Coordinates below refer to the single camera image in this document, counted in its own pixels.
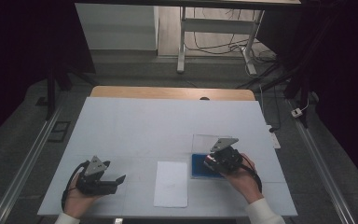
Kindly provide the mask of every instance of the blue object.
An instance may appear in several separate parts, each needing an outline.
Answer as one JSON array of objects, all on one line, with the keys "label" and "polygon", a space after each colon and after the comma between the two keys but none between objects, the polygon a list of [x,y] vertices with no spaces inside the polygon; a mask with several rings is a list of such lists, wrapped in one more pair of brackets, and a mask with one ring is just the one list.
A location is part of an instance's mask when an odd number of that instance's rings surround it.
[{"label": "blue object", "polygon": [[191,175],[193,178],[224,178],[220,173],[217,173],[206,165],[204,160],[207,154],[193,154],[191,155]]}]

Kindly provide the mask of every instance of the wrist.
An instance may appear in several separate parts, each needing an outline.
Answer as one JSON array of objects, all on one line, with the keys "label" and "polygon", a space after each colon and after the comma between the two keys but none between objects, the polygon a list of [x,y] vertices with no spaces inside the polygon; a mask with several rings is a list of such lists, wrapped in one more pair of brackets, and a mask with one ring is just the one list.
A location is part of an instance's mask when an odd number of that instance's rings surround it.
[{"label": "wrist", "polygon": [[73,218],[80,219],[83,215],[83,209],[77,209],[76,206],[73,209],[65,209],[63,212]]},{"label": "wrist", "polygon": [[254,203],[255,201],[264,198],[263,194],[260,193],[260,191],[258,190],[249,190],[249,191],[242,192],[241,194],[248,202],[248,204]]}]

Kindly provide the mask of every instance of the person's right hand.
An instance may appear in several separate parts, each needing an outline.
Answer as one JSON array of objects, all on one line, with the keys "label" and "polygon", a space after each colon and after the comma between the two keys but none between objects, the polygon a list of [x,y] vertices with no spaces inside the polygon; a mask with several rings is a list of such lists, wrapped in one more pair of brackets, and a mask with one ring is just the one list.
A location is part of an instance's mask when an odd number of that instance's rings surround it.
[{"label": "person's right hand", "polygon": [[[252,162],[245,154],[241,155],[246,158],[242,160],[242,164],[255,170],[255,163]],[[230,184],[236,189],[240,194],[245,197],[248,203],[253,203],[259,199],[264,198],[263,194],[258,190],[257,183],[249,174],[249,172],[244,169],[239,169],[230,175],[222,174]]]}]

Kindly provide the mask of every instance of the metal frame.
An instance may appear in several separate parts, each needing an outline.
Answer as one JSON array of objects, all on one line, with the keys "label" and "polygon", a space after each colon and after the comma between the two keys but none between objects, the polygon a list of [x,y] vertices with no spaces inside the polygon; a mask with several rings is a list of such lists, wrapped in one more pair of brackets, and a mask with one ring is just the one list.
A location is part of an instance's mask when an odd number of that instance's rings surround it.
[{"label": "metal frame", "polygon": [[[291,103],[289,100],[286,100],[286,103],[290,110],[295,109],[293,107],[293,103]],[[351,214],[351,210],[345,201],[344,196],[342,195],[341,190],[336,184],[326,162],[324,161],[324,157],[322,156],[319,148],[316,146],[316,143],[313,140],[312,135],[310,134],[310,131],[304,128],[299,119],[296,119],[295,122],[298,132],[300,133],[301,138],[303,139],[308,152],[310,153],[310,157],[315,165],[316,170],[319,173],[320,178],[322,179],[322,182],[324,183],[326,191],[329,193],[332,199],[333,205],[337,210],[337,214],[341,219],[341,222],[346,224],[356,223],[353,215]]]},{"label": "metal frame", "polygon": [[182,7],[181,15],[181,31],[180,43],[178,53],[177,73],[183,74],[185,72],[185,32],[200,32],[200,33],[218,33],[218,34],[239,34],[249,35],[246,48],[241,48],[243,58],[246,61],[249,74],[254,76],[257,74],[255,66],[250,55],[252,45],[255,41],[260,22],[262,20],[264,10],[257,11],[254,21],[225,21],[225,20],[209,20],[186,18],[186,7]]},{"label": "metal frame", "polygon": [[236,0],[75,0],[75,3],[85,4],[110,4],[133,6],[161,6],[161,7],[212,7],[212,8],[236,8],[251,10],[282,10],[297,11],[305,8],[325,8],[325,4],[292,4],[273,2],[254,2]]},{"label": "metal frame", "polygon": [[0,201],[0,223],[5,223],[8,215],[11,212],[15,202],[17,201],[22,188],[27,181],[28,176],[30,175],[34,164],[36,163],[37,158],[39,157],[40,152],[42,151],[43,146],[48,140],[48,135],[50,134],[55,121],[62,111],[62,105],[64,104],[68,93],[62,92],[58,99],[58,105],[55,112],[52,114],[50,120],[47,120],[40,130],[39,135],[36,137],[34,144],[32,145],[30,151],[28,152],[25,160],[22,162],[20,170],[16,173],[15,177],[11,181],[9,187],[7,188],[4,196]]}]

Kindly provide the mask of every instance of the person's left hand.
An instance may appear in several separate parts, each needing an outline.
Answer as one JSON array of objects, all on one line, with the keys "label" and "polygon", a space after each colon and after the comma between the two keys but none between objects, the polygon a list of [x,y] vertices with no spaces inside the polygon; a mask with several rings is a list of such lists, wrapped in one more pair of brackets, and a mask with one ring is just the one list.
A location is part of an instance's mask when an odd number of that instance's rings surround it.
[{"label": "person's left hand", "polygon": [[76,182],[79,174],[76,174],[68,189],[68,196],[65,201],[63,212],[77,219],[80,219],[84,213],[91,207],[91,205],[102,196],[88,196],[84,195],[76,188]]}]

